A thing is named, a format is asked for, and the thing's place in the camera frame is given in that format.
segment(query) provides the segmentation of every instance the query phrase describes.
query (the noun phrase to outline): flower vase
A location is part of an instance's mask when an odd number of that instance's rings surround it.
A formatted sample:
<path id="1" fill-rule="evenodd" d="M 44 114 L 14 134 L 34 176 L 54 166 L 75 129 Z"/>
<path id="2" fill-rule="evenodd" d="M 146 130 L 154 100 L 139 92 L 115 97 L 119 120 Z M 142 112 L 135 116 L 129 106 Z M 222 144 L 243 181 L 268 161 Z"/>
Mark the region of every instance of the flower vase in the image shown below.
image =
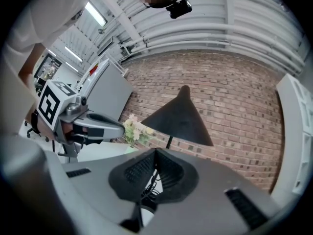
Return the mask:
<path id="1" fill-rule="evenodd" d="M 125 154 L 127 154 L 127 153 L 132 153 L 132 152 L 134 152 L 134 151 L 138 151 L 138 149 L 137 149 L 136 147 L 130 147 L 130 146 L 128 146 L 127 149 L 126 149 L 126 151 L 125 151 Z"/>

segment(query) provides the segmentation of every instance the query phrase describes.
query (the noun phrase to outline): black grille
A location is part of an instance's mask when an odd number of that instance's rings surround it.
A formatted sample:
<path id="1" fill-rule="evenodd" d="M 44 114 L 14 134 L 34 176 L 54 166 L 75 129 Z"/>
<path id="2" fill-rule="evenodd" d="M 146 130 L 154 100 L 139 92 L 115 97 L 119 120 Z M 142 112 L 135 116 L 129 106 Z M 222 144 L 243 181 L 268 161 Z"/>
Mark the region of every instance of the black grille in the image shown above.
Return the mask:
<path id="1" fill-rule="evenodd" d="M 240 191 L 239 189 L 230 189 L 225 192 L 231 203 L 235 206 L 241 217 L 247 223 L 251 230 L 267 222 L 267 218 L 259 209 Z"/>
<path id="2" fill-rule="evenodd" d="M 88 168 L 83 168 L 83 169 L 79 169 L 79 170 L 68 171 L 67 176 L 69 178 L 73 178 L 73 177 L 77 177 L 80 175 L 84 175 L 84 174 L 89 173 L 89 172 L 91 172 L 91 170 L 89 170 Z"/>

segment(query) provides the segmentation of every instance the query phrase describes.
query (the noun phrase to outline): ceiling light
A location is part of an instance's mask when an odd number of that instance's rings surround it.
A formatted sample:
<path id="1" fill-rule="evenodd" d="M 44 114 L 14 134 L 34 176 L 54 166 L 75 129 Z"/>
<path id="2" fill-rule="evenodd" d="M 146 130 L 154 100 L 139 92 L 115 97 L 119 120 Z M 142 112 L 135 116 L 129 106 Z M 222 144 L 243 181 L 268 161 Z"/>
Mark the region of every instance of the ceiling light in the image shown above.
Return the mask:
<path id="1" fill-rule="evenodd" d="M 65 49 L 69 52 L 69 53 L 71 53 L 74 57 L 76 57 L 78 60 L 79 60 L 79 62 L 82 62 L 83 60 L 79 57 L 79 56 L 77 56 L 73 51 L 71 51 L 69 48 L 67 48 L 66 46 L 65 46 Z"/>
<path id="2" fill-rule="evenodd" d="M 106 24 L 106 21 L 101 16 L 101 14 L 92 6 L 90 2 L 88 2 L 85 6 L 88 12 L 96 19 L 96 21 L 103 27 Z"/>
<path id="3" fill-rule="evenodd" d="M 56 54 L 54 54 L 51 50 L 48 49 L 48 51 L 53 55 L 53 56 L 57 56 Z"/>
<path id="4" fill-rule="evenodd" d="M 75 69 L 72 65 L 70 65 L 68 62 L 66 62 L 66 64 L 68 65 L 68 66 L 70 66 L 73 70 L 75 70 L 76 72 L 78 72 L 78 70 L 77 69 Z"/>

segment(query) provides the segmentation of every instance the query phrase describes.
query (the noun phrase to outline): brick wall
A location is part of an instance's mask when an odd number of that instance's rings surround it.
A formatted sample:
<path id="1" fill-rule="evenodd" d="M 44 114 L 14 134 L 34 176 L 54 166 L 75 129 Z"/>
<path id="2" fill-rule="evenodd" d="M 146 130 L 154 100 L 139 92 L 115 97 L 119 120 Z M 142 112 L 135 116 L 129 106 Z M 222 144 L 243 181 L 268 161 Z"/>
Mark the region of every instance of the brick wall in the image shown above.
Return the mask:
<path id="1" fill-rule="evenodd" d="M 173 139 L 171 148 L 222 163 L 270 190 L 283 150 L 282 114 L 275 92 L 281 75 L 243 56 L 198 50 L 148 56 L 123 66 L 130 69 L 127 80 L 134 92 L 120 121 L 131 113 L 143 120 L 188 85 L 214 147 Z M 167 140 L 156 133 L 138 148 L 165 147 Z"/>

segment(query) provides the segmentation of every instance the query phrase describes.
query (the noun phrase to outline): white flowers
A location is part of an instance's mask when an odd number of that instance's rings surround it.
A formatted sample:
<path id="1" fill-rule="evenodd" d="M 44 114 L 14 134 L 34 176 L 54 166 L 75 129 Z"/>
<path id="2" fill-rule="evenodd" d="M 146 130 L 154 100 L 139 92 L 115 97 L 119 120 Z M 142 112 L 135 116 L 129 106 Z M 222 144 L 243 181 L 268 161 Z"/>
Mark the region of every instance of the white flowers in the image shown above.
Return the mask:
<path id="1" fill-rule="evenodd" d="M 150 135 L 154 133 L 153 129 L 138 122 L 138 118 L 134 114 L 130 114 L 129 119 L 127 119 L 123 125 L 125 127 L 125 139 L 131 147 L 133 147 L 136 142 L 149 140 Z"/>

